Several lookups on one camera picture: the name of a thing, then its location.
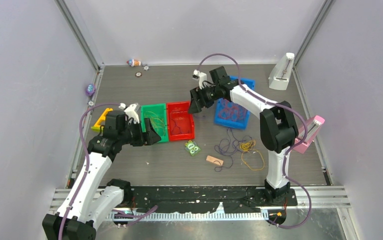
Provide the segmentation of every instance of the pink holder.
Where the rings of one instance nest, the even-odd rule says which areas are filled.
[[[306,139],[302,144],[297,145],[293,150],[295,150],[298,153],[303,154],[308,147],[311,145],[311,143],[314,141],[315,137],[318,134],[318,131],[321,129],[321,126],[324,124],[324,118],[316,115],[314,117],[311,117],[305,122],[306,127],[308,128],[308,133],[306,136]],[[299,135],[294,140],[294,143],[297,144],[301,141],[301,139],[304,137],[304,126],[301,126],[299,128]]]

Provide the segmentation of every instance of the table surface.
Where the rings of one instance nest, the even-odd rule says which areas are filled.
[[[201,71],[208,73],[218,65],[204,65]],[[268,87],[268,76],[272,64],[249,64],[241,66],[243,78],[256,81],[255,90],[271,100],[288,101],[304,116],[304,109],[295,80],[290,79],[287,90],[279,91]],[[103,103],[139,103],[151,105],[190,101],[190,90],[198,83],[191,76],[194,65],[150,66],[148,71],[142,67],[107,66],[104,70],[98,90],[96,104]],[[234,65],[225,65],[230,76],[237,75]],[[93,125],[104,107],[94,110],[91,117]],[[190,156],[182,141],[157,143],[151,146],[132,147],[124,145],[110,169],[106,172],[102,185],[111,179],[123,179],[133,186],[144,185],[263,185],[268,174],[268,150],[260,139],[259,120],[251,115],[245,130],[234,129],[236,138],[249,135],[256,140],[255,149],[261,151],[265,159],[265,168],[252,171],[242,163],[241,154],[233,155],[231,168],[215,172],[215,165],[206,161],[208,155],[224,160],[224,166],[232,164],[229,157],[215,152],[214,146],[221,139],[228,138],[227,128],[214,124],[215,106],[204,109],[194,117],[195,139],[201,148],[195,156]],[[89,130],[87,141],[96,135]],[[243,157],[253,168],[260,168],[262,160],[258,153],[247,153]],[[303,185],[325,185],[321,163],[314,144],[305,154],[292,152],[289,164],[289,176]]]

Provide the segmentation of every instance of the purple tube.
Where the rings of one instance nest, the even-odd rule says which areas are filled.
[[[213,54],[210,54],[208,55],[207,57],[205,57],[204,59],[202,59],[202,61],[200,61],[199,63],[199,66],[197,66],[197,69],[199,71],[199,69],[201,68],[202,64],[204,63],[204,61],[210,57],[213,57],[213,56],[223,56],[223,57],[226,57],[226,58],[229,58],[231,61],[233,61],[235,63],[235,65],[237,66],[237,79],[238,79],[238,84],[239,86],[245,90],[248,94],[250,94],[251,96],[255,97],[256,99],[262,101],[263,103],[266,103],[266,104],[269,104],[269,105],[272,105],[272,106],[276,106],[276,107],[279,107],[279,108],[282,108],[282,109],[285,109],[291,113],[293,113],[294,115],[297,116],[297,118],[299,118],[299,120],[302,122],[303,124],[303,127],[304,127],[304,135],[303,135],[303,138],[296,144],[294,144],[293,146],[291,146],[285,153],[285,155],[287,156],[288,153],[290,153],[290,151],[293,150],[294,147],[298,146],[299,144],[302,144],[304,142],[304,140],[307,138],[307,135],[308,135],[308,127],[306,126],[305,124],[305,120],[304,118],[297,112],[295,111],[294,109],[290,108],[290,107],[287,107],[287,106],[284,106],[284,105],[281,105],[281,104],[278,104],[278,103],[274,103],[274,102],[269,102],[269,101],[265,101],[265,99],[259,97],[253,90],[247,90],[245,88],[245,86],[242,84],[242,81],[241,81],[241,76],[240,76],[240,66],[239,64],[237,63],[237,61],[232,58],[231,56],[227,55],[227,54],[223,54],[223,53],[213,53]],[[282,173],[284,175],[284,177],[286,179],[288,179],[289,181],[297,184],[299,187],[301,187],[306,195],[308,196],[308,201],[309,201],[309,208],[308,208],[308,214],[306,215],[305,219],[297,224],[297,225],[293,225],[293,226],[284,226],[284,225],[279,225],[280,228],[283,228],[283,229],[294,229],[294,228],[297,228],[297,227],[300,227],[302,226],[304,223],[307,222],[308,218],[310,217],[311,215],[311,210],[312,210],[312,202],[311,202],[311,196],[310,196],[310,193],[308,192],[308,190],[302,185],[300,184],[299,182],[297,182],[296,180],[290,178],[289,176],[287,176],[286,174],[286,163],[287,163],[287,158],[286,156],[284,157],[284,161],[283,161],[283,166],[282,166]],[[271,221],[271,220],[268,220],[271,224],[276,224],[275,222]]]
[[[156,210],[158,209],[158,206],[155,205],[153,206],[149,211],[147,211],[145,214],[143,215],[130,215],[130,214],[126,214],[124,213],[123,211],[120,211],[120,210],[116,210],[116,209],[113,209],[112,212],[116,212],[116,213],[119,213],[121,215],[121,217],[124,217],[124,218],[137,218],[136,220],[134,220],[133,222],[130,222],[128,224],[126,224],[125,226],[126,227],[130,227],[136,223],[138,223],[141,219],[149,216],[150,214],[156,212]]]

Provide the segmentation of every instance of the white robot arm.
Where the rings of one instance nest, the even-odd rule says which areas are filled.
[[[267,198],[275,200],[284,196],[290,189],[286,178],[289,166],[289,148],[295,143],[298,128],[293,114],[281,105],[290,108],[286,101],[272,101],[251,90],[247,85],[240,86],[238,80],[231,81],[224,67],[209,72],[213,85],[190,90],[191,102],[188,113],[195,114],[203,107],[209,108],[214,101],[224,98],[239,104],[260,120],[260,136],[268,152],[268,175],[265,180]],[[202,74],[195,70],[193,79],[199,80]]]
[[[44,217],[42,225],[48,240],[94,240],[96,230],[112,209],[132,199],[130,183],[112,179],[93,201],[103,176],[123,145],[140,147],[161,140],[149,118],[144,119],[146,129],[142,129],[137,103],[127,108],[121,104],[119,108],[106,115],[102,132],[88,143],[86,161],[63,204],[56,214]]]

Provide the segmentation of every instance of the green bin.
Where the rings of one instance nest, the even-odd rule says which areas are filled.
[[[165,103],[141,106],[141,128],[145,130],[145,118],[149,118],[153,129],[160,136],[159,143],[168,142],[167,105]]]

